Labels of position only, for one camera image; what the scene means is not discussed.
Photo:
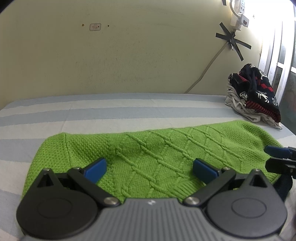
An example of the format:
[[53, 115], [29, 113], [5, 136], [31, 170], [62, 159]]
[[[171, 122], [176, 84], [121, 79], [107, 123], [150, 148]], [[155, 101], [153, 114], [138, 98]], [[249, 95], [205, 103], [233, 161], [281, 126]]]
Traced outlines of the black tape cross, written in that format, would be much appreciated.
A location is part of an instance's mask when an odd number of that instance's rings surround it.
[[222, 22], [219, 24], [219, 26], [223, 30], [224, 35], [220, 34], [220, 33], [216, 33], [215, 37], [225, 40], [230, 45], [230, 47], [236, 51], [240, 60], [243, 61], [244, 58], [243, 58], [242, 53], [238, 47], [238, 44], [241, 46], [244, 46], [245, 48], [250, 49], [250, 50], [251, 50], [251, 45], [247, 44], [246, 42], [236, 39], [235, 38], [235, 36], [236, 36], [235, 31], [230, 32]]

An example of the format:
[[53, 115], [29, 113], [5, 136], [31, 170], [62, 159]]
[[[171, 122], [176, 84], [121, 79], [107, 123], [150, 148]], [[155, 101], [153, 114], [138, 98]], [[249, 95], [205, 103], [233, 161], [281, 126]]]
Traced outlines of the white garment under pile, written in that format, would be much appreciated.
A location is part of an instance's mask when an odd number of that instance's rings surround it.
[[265, 124], [282, 130], [282, 127], [279, 123], [276, 123], [270, 116], [259, 113], [253, 109], [248, 109], [245, 107], [245, 99], [241, 99], [238, 95], [234, 87], [231, 84], [227, 84], [227, 95], [225, 99], [225, 104], [234, 109], [237, 113], [241, 114], [249, 121], [253, 123], [258, 123], [260, 121], [264, 122]]

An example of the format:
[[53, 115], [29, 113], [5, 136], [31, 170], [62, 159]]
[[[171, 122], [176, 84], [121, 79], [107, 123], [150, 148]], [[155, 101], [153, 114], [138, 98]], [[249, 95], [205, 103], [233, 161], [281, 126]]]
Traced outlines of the blue white striped bed sheet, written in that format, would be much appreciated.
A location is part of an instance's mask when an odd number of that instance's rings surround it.
[[[23, 233], [16, 209], [32, 160], [41, 144], [60, 134], [127, 133], [247, 121], [224, 96], [123, 93], [57, 96], [15, 101], [1, 110], [1, 240]], [[295, 135], [264, 123], [279, 146], [294, 147]]]

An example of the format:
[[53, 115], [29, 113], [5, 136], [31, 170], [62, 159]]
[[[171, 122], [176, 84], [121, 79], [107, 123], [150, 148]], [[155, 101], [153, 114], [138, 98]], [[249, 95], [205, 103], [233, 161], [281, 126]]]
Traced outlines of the white power strip on wall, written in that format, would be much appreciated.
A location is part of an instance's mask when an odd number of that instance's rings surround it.
[[245, 15], [245, 0], [230, 0], [229, 7], [232, 11], [230, 26], [236, 31], [240, 31], [241, 27], [248, 27], [249, 19]]

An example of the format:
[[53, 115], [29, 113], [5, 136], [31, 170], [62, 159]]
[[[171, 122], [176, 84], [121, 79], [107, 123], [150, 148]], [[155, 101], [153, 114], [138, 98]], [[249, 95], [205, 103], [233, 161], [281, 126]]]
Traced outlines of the pile of dark patterned clothes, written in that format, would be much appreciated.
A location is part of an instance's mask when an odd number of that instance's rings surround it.
[[275, 123], [280, 123], [280, 109], [274, 90], [260, 69], [246, 64], [239, 73], [231, 73], [228, 82], [238, 98], [244, 101], [243, 107], [265, 114]]

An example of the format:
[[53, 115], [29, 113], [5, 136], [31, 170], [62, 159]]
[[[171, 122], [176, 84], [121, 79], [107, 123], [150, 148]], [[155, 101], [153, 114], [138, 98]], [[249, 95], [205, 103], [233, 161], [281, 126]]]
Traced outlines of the green navy white knit sweater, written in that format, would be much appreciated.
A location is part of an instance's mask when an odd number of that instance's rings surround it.
[[107, 172], [98, 186], [120, 201], [184, 199], [204, 185], [193, 175], [195, 159], [245, 174], [254, 168], [264, 170], [267, 145], [280, 144], [261, 127], [243, 120], [127, 133], [60, 133], [41, 144], [23, 191], [29, 190], [43, 168], [64, 173], [104, 158]]

